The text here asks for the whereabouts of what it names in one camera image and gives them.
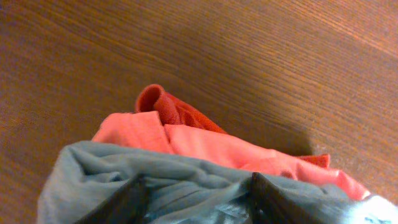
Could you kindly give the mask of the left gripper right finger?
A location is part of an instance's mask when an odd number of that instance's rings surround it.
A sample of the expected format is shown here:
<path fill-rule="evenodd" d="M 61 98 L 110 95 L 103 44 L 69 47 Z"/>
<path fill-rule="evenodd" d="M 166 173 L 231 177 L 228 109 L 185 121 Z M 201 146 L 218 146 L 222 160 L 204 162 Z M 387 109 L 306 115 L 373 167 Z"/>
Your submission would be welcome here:
<path fill-rule="evenodd" d="M 250 180 L 250 217 L 261 224 L 319 224 L 321 221 L 288 199 L 258 172 Z"/>

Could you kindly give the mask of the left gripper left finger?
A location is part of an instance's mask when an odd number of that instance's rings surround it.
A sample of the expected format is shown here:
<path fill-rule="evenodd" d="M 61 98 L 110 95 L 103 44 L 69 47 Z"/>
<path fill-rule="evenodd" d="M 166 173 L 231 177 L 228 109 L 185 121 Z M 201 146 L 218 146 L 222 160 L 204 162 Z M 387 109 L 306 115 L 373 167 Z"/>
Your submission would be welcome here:
<path fill-rule="evenodd" d="M 117 189 L 94 210 L 75 224 L 144 223 L 148 209 L 148 188 L 143 175 L 138 175 Z"/>

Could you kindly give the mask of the light blue t-shirt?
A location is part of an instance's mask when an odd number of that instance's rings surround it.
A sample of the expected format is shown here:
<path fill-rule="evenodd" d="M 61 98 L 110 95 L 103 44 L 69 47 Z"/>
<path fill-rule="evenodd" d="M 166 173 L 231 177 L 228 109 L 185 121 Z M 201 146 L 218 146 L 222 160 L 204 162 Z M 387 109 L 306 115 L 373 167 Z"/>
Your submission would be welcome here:
<path fill-rule="evenodd" d="M 82 141 L 64 147 L 38 201 L 38 223 L 75 223 L 138 175 L 148 188 L 144 223 L 252 223 L 253 172 L 207 161 Z M 264 175 L 321 223 L 396 223 L 397 207 L 353 200 L 333 184 Z"/>

